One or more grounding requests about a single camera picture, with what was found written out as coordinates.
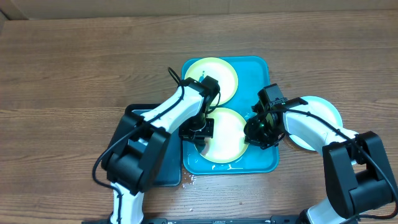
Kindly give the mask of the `light blue plate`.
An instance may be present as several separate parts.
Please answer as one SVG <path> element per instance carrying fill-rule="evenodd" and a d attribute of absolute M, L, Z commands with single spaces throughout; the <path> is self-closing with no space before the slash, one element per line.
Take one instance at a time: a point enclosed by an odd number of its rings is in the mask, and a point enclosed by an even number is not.
<path fill-rule="evenodd" d="M 337 126 L 343 126 L 343 120 L 339 111 L 326 99 L 319 96 L 302 96 L 301 99 L 305 100 L 314 110 L 316 110 L 319 117 L 327 119 L 330 123 Z M 296 145 L 309 151 L 315 151 L 313 147 L 298 136 L 290 135 L 289 138 Z"/>

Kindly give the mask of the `yellow-green plate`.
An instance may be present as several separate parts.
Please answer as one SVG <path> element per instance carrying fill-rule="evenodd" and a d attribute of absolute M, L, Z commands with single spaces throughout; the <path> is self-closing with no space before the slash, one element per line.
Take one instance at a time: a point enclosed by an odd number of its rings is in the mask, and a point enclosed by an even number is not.
<path fill-rule="evenodd" d="M 208 117 L 214 119 L 213 137 L 205 138 L 204 144 L 195 144 L 200 155 L 215 163 L 232 162 L 242 156 L 248 148 L 246 120 L 228 108 L 216 108 Z"/>
<path fill-rule="evenodd" d="M 211 106 L 221 106 L 232 99 L 238 89 L 238 76 L 230 63 L 216 57 L 201 58 L 188 67 L 184 78 L 201 82 L 207 76 L 217 80 L 220 86 L 220 100 L 216 97 Z"/>

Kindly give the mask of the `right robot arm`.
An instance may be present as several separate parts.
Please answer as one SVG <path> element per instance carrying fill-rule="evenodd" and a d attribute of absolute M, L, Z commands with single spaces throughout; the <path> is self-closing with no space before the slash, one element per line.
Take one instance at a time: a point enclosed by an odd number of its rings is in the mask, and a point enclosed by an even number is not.
<path fill-rule="evenodd" d="M 397 203 L 397 184 L 381 138 L 333 123 L 327 111 L 304 98 L 264 97 L 245 125 L 245 141 L 263 149 L 283 135 L 296 136 L 323 158 L 326 199 L 304 210 L 297 223 L 358 223 L 389 220 L 397 215 L 370 215 Z"/>

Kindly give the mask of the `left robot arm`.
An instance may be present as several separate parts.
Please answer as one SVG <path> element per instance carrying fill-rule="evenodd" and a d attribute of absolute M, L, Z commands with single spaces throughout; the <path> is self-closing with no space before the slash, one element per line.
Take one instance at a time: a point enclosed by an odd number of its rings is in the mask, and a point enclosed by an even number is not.
<path fill-rule="evenodd" d="M 106 171 L 106 188 L 114 194 L 110 223 L 141 223 L 142 203 L 159 173 L 172 133 L 202 144 L 213 136 L 214 120 L 207 118 L 211 102 L 220 92 L 218 81 L 206 77 L 179 81 L 167 101 L 146 113 L 126 109 L 108 148 L 97 166 Z"/>

